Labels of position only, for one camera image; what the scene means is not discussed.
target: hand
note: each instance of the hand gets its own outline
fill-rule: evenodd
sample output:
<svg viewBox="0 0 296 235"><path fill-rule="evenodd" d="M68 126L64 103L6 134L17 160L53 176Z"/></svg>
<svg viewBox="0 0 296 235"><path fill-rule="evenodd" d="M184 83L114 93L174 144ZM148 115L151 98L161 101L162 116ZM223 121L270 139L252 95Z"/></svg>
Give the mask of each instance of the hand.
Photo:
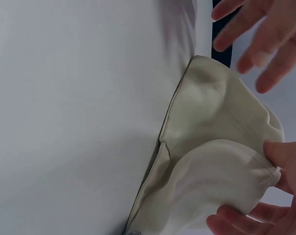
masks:
<svg viewBox="0 0 296 235"><path fill-rule="evenodd" d="M257 91L265 93L296 65L296 0L223 0L213 9L212 18L219 20L240 6L238 14L214 40L213 47L224 51L266 16L237 64L238 71L246 73L254 66L264 66L278 50L256 83Z"/></svg>
<svg viewBox="0 0 296 235"><path fill-rule="evenodd" d="M215 235L296 235L296 142L265 142L264 152L274 165L282 168L276 187L294 195L291 206L259 203L249 215L261 222L221 206L217 215L206 221Z"/></svg>

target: cream fabric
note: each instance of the cream fabric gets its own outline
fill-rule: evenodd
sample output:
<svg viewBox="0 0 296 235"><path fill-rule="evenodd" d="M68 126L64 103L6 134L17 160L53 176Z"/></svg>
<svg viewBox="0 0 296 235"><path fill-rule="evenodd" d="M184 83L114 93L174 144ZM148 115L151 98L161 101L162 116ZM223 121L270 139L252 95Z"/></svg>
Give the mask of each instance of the cream fabric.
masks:
<svg viewBox="0 0 296 235"><path fill-rule="evenodd" d="M170 104L127 231L174 235L203 228L221 204L248 213L280 177L264 157L265 139L283 141L276 116L229 68L194 57Z"/></svg>

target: cloth pouch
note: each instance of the cloth pouch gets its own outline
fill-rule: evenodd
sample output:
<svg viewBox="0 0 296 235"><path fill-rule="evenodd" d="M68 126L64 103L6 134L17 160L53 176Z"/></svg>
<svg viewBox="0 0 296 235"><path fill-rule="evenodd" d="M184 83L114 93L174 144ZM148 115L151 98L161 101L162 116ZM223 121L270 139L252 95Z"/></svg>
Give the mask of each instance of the cloth pouch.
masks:
<svg viewBox="0 0 296 235"><path fill-rule="evenodd" d="M249 213L280 178L264 156L266 139L284 139L274 113L235 72L195 56L171 101L126 234L205 228L220 205Z"/></svg>

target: black strip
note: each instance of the black strip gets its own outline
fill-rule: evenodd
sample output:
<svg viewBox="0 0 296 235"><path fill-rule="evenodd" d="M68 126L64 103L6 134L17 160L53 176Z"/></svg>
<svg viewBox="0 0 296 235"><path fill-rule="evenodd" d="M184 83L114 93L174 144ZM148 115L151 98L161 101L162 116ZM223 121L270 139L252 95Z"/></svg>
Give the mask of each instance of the black strip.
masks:
<svg viewBox="0 0 296 235"><path fill-rule="evenodd" d="M213 0L213 7L215 7L221 0ZM218 33L224 28L224 26L236 15L238 9L223 19L213 23L212 41L218 35ZM211 57L222 64L230 67L231 64L232 45L223 52L218 52L212 48Z"/></svg>

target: finger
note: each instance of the finger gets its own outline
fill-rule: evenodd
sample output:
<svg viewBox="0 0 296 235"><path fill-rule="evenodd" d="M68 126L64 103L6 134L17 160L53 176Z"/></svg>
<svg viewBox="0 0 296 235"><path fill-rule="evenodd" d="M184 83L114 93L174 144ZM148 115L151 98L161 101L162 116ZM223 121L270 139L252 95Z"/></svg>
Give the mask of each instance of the finger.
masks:
<svg viewBox="0 0 296 235"><path fill-rule="evenodd" d="M265 141L264 153L275 165L281 168L288 168L290 164L296 164L296 142L280 143Z"/></svg>
<svg viewBox="0 0 296 235"><path fill-rule="evenodd" d="M277 221L287 214L288 210L288 207L279 207L259 202L249 215L261 222L276 224Z"/></svg>
<svg viewBox="0 0 296 235"><path fill-rule="evenodd" d="M217 215L209 216L206 219L206 224L214 235L245 235Z"/></svg>
<svg viewBox="0 0 296 235"><path fill-rule="evenodd" d="M289 186L288 180L287 180L287 176L286 176L286 170L285 169L281 169L280 170L280 179L278 181L278 183L275 185L276 188L283 190L284 192L287 192L291 195L293 195L293 191Z"/></svg>
<svg viewBox="0 0 296 235"><path fill-rule="evenodd" d="M266 15L267 5L268 1L263 0L250 0L244 4L214 40L214 49L217 51L227 49L235 39Z"/></svg>
<svg viewBox="0 0 296 235"><path fill-rule="evenodd" d="M245 52L242 57L237 62L237 70L241 74L247 73L250 69L254 67L252 60L249 57L249 54Z"/></svg>
<svg viewBox="0 0 296 235"><path fill-rule="evenodd" d="M242 6L245 1L246 0L223 0L219 2L212 11L212 19L215 21L220 20Z"/></svg>
<svg viewBox="0 0 296 235"><path fill-rule="evenodd" d="M220 206L216 214L244 234L253 234L260 227L260 222L248 218L228 206Z"/></svg>
<svg viewBox="0 0 296 235"><path fill-rule="evenodd" d="M249 47L251 60L263 66L268 56L296 32L296 0L276 0Z"/></svg>
<svg viewBox="0 0 296 235"><path fill-rule="evenodd" d="M275 86L296 66L296 34L277 52L267 69L256 83L259 93L265 93Z"/></svg>
<svg viewBox="0 0 296 235"><path fill-rule="evenodd" d="M296 196L296 142L264 143L264 153L274 164L286 170L286 179L291 191Z"/></svg>

